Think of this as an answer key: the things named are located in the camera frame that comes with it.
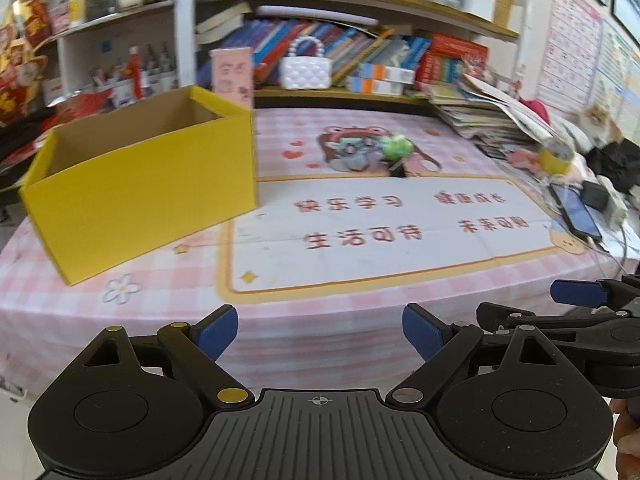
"white flower print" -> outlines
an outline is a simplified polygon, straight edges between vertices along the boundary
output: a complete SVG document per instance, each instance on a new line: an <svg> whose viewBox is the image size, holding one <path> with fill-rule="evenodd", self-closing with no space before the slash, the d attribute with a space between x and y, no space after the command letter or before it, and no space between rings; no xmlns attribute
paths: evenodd
<svg viewBox="0 0 640 480"><path fill-rule="evenodd" d="M125 274L120 279L110 280L107 282L107 291L102 297L103 303L114 301L119 304L125 304L129 301L129 297L138 292L142 288L139 283L131 283L131 275Z"/></svg>

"roll of tape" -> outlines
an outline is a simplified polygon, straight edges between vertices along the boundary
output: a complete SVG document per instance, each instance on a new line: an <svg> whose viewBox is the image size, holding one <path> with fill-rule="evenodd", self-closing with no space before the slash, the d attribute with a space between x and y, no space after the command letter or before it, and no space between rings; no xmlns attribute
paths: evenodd
<svg viewBox="0 0 640 480"><path fill-rule="evenodd" d="M540 166L548 174L567 174L574 161L575 151L560 139L546 140L540 151Z"/></svg>

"phone screen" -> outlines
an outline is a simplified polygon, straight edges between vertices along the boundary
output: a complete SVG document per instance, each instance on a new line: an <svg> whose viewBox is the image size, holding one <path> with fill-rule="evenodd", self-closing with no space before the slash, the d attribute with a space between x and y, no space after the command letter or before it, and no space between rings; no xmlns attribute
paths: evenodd
<svg viewBox="0 0 640 480"><path fill-rule="evenodd" d="M599 240L602 236L600 230L596 222L593 221L586 206L580 201L578 192L570 187L567 188L556 184L552 184L551 186L562 208L564 208L564 211L570 218L572 227L577 231Z"/></svg>

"red heart print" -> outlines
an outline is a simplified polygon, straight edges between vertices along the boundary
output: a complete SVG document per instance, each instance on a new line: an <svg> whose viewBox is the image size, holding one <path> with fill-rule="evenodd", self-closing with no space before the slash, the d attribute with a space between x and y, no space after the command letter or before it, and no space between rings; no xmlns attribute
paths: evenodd
<svg viewBox="0 0 640 480"><path fill-rule="evenodd" d="M282 156L284 158L300 158L303 155L304 155L304 153L302 153L302 152L292 152L291 150L286 150L286 151L282 152Z"/></svg>

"pink checkered tablecloth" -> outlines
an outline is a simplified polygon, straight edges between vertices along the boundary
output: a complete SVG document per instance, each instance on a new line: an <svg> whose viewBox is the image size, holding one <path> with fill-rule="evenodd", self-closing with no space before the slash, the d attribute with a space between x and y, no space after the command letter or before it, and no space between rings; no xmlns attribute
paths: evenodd
<svg viewBox="0 0 640 480"><path fill-rule="evenodd" d="M364 130L405 134L440 163L443 174L504 176L471 142L434 118L308 108L256 112L259 176L335 173L328 152L319 149L319 136L333 139L353 127L356 136ZM214 290L220 229L206 229L68 287L27 218L0 254L0 375L39 394L105 326L120 324L130 335L146 335L175 320L203 318L221 304ZM600 264L615 272L612 261L601 258ZM630 269L635 265L629 261ZM238 338L219 362L250 388L375 385L421 364L402 337L407 303L420 303L446 322L473 321L481 301L558 314L565 308L549 297L554 279L601 276L593 254L558 252L409 285L235 303Z"/></svg>

